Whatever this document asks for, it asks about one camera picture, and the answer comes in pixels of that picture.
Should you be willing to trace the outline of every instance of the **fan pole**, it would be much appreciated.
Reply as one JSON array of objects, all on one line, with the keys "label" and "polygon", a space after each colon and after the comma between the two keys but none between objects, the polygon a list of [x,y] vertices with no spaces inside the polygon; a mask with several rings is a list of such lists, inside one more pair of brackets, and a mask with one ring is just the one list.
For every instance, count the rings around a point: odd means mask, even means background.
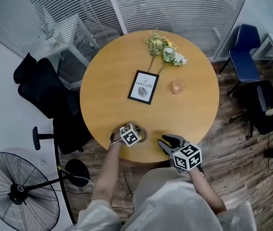
[{"label": "fan pole", "polygon": [[29,192],[31,190],[34,190],[34,189],[37,189],[37,188],[41,188],[41,187],[45,187],[45,186],[51,185],[53,183],[59,182],[60,180],[64,180],[64,179],[67,179],[67,178],[68,178],[68,176],[64,176],[61,179],[57,178],[55,180],[47,181],[47,182],[44,182],[44,183],[41,183],[41,184],[38,184],[38,185],[28,186],[28,187],[24,187],[24,188],[25,188],[25,190],[27,192]]}]

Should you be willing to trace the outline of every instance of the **white wall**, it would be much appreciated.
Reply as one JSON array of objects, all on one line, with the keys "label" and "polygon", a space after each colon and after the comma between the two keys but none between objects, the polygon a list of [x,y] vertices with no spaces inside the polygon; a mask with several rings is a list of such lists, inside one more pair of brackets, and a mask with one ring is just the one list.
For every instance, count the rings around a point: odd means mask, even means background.
[{"label": "white wall", "polygon": [[241,24],[256,26],[261,41],[264,41],[268,32],[273,33],[273,0],[245,0],[237,21],[216,60],[228,58],[228,49],[233,45],[236,29]]},{"label": "white wall", "polygon": [[[49,179],[58,177],[53,140],[41,141],[41,149],[33,145],[32,129],[37,126],[42,133],[52,133],[52,120],[47,119],[30,102],[19,96],[13,72],[22,61],[18,55],[0,43],[0,152],[15,153],[34,164]],[[58,183],[54,189],[60,190]],[[61,192],[56,192],[60,202],[60,219],[55,231],[72,225]],[[0,220],[0,230],[13,230]]]}]

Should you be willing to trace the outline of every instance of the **wooden floor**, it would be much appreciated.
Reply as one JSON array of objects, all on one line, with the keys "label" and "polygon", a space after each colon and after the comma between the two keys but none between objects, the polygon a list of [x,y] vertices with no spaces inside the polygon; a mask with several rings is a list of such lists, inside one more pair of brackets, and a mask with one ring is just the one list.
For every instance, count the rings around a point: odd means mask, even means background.
[{"label": "wooden floor", "polygon": [[[213,64],[216,73],[222,65],[223,63]],[[257,67],[261,77],[273,83],[273,64],[258,62]],[[249,132],[248,123],[240,120],[229,123],[229,118],[244,111],[235,99],[226,96],[227,91],[237,82],[231,64],[222,74],[217,74],[217,78],[220,87],[219,109],[211,129],[201,142],[206,179],[225,201],[227,208],[236,207],[264,186],[249,201],[258,230],[273,231],[273,179],[268,184],[273,170],[268,169],[268,160],[263,156],[268,146],[268,135],[260,135],[254,128],[253,137],[246,140],[245,137]],[[270,133],[270,147],[273,147],[273,132]],[[72,158],[82,160],[89,169],[91,180],[95,182],[105,156],[106,151],[92,139],[84,146],[83,153],[60,155],[60,158],[62,166]],[[136,189],[142,176],[155,166],[155,164],[140,164],[122,159],[120,164],[125,169],[132,190]],[[270,159],[269,167],[273,168],[273,159]],[[67,193],[74,218],[77,220],[78,212],[89,204],[93,187],[88,184],[84,188],[77,188],[68,181],[64,184],[67,191],[87,192],[79,195]],[[131,197],[127,192],[122,172],[115,196],[112,204],[114,208],[132,210]],[[124,221],[129,218],[130,214],[124,210],[116,212]]]}]

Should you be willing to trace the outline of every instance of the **gray clothing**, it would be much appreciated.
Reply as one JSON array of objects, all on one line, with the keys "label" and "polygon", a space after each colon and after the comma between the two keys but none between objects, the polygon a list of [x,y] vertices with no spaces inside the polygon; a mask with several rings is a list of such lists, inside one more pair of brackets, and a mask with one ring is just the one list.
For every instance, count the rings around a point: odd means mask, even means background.
[{"label": "gray clothing", "polygon": [[134,213],[121,220],[104,200],[94,200],[79,213],[76,231],[255,231],[249,202],[217,216],[175,168],[149,171],[133,199]]}]

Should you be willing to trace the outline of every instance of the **white flower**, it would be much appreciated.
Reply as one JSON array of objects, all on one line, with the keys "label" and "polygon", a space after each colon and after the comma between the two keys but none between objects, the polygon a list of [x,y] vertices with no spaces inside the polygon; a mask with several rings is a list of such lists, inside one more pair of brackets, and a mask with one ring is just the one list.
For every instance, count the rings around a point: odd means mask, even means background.
[{"label": "white flower", "polygon": [[165,51],[166,53],[169,53],[169,54],[173,53],[173,49],[172,48],[165,48],[163,51]]},{"label": "white flower", "polygon": [[186,58],[177,52],[175,52],[175,59],[174,59],[175,65],[184,65],[186,64]]}]

